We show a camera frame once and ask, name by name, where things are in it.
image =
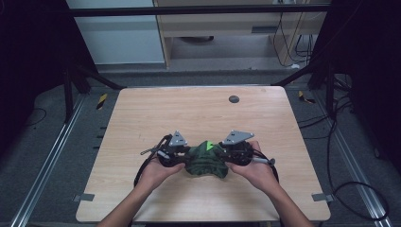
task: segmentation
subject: gray floor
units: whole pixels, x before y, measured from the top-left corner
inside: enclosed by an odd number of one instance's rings
[[[175,46],[168,69],[138,70],[134,74],[108,72],[104,75],[122,85],[141,87],[270,84],[294,72],[294,69],[279,64],[274,58],[274,50],[264,36],[215,37],[210,43],[189,43],[177,39]],[[305,88],[306,81],[307,77],[303,77],[286,89],[291,107],[299,121],[323,114],[319,104],[310,104],[298,98],[300,90],[305,92],[307,98],[318,99],[323,93],[323,90],[309,92]],[[85,96],[77,123],[31,214],[29,224],[32,226],[81,225],[75,219],[78,203],[72,199],[84,190],[96,158],[97,147],[101,144],[99,135],[105,132],[102,127],[107,126],[118,96],[118,92],[102,84],[92,80],[91,83],[94,88]],[[64,119],[62,92],[62,87],[57,87],[37,97],[35,107],[45,110],[45,118],[40,121],[44,117],[44,111],[33,112],[28,123],[40,122],[26,127],[21,132],[11,148],[12,156],[1,165],[0,226],[8,226],[18,211],[61,130]],[[108,98],[104,107],[102,110],[96,110],[99,97],[105,93],[108,94]],[[340,92],[336,93],[336,97],[343,95]],[[392,225],[401,226],[399,174],[388,160],[374,157],[374,148],[357,117],[352,113],[352,108],[339,113],[337,131],[344,136],[369,183],[385,195],[391,207],[389,218]],[[326,121],[302,130],[313,166],[326,194],[331,193],[326,170],[327,139],[310,138],[326,136],[328,132],[329,125]],[[330,147],[330,164],[335,186],[353,180],[352,172],[341,153],[340,144],[334,138]],[[340,195],[353,208],[363,214],[369,214],[356,187],[344,188]],[[323,226],[376,226],[372,221],[353,215],[338,201],[330,204],[330,210],[332,217]]]

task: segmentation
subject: forearm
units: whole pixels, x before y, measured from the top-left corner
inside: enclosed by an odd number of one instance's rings
[[[313,226],[287,192],[277,184],[274,190],[262,190],[271,200],[286,227]]]
[[[150,193],[148,185],[139,183],[97,226],[128,226]]]

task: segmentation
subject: light wood surface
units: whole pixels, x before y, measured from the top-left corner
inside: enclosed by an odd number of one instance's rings
[[[238,103],[229,96],[239,96]],[[255,134],[263,152],[276,159],[280,184],[312,220],[330,217],[325,201],[311,194],[322,189],[301,133],[281,87],[182,87],[125,89],[114,111],[85,189],[77,219],[100,221],[132,190],[139,153],[179,130],[188,146],[219,142],[230,130]],[[185,170],[150,195],[134,221],[277,220],[269,198],[229,171],[223,180],[194,177]]]

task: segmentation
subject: aluminum rail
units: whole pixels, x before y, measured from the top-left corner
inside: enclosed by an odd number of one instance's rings
[[[42,192],[44,191],[44,187],[46,186],[47,180],[49,179],[52,170],[56,165],[57,160],[59,159],[62,148],[64,147],[65,142],[67,141],[67,138],[77,121],[84,100],[85,100],[85,95],[78,96],[78,100],[74,108],[75,111],[71,119],[63,125],[61,132],[57,137],[56,142],[53,145],[53,148],[50,150],[46,160],[44,161],[44,165],[41,171],[39,172],[38,177],[35,180],[35,183],[30,188],[23,204],[21,205],[15,217],[12,219],[11,227],[26,226],[27,221],[29,220],[32,211],[35,208],[35,205],[38,202],[39,197],[42,195]]]
[[[280,4],[280,5],[231,5],[231,6],[194,6],[194,7],[148,7],[113,9],[69,9],[46,10],[47,13],[73,17],[97,16],[144,16],[176,14],[217,14],[217,13],[257,13],[257,12],[316,12],[347,9],[351,5],[333,6],[331,4]]]
[[[323,113],[327,114],[327,111],[324,108],[324,99],[322,95],[319,92],[313,92],[313,95],[314,97],[316,97]],[[330,121],[330,119],[327,119],[326,121],[329,125],[329,128],[331,128],[333,123]],[[340,131],[340,127],[338,127],[334,131],[333,136],[336,139],[337,144],[339,145],[340,155],[345,165],[347,166],[352,179],[356,182],[366,183],[370,185],[366,174],[360,167],[357,158],[354,156],[353,151],[349,148],[345,138],[343,137]],[[380,202],[380,199],[373,190],[360,185],[357,187],[357,190],[359,192],[359,195],[362,197],[366,208],[368,209],[372,218],[380,218],[386,213],[382,203]],[[392,227],[392,222],[390,221],[389,217],[386,217],[383,220],[375,221],[375,226]]]

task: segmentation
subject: green triangle marker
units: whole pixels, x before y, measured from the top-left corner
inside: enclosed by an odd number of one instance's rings
[[[209,151],[211,148],[213,148],[212,142],[207,141],[207,144],[206,144],[206,151]]]

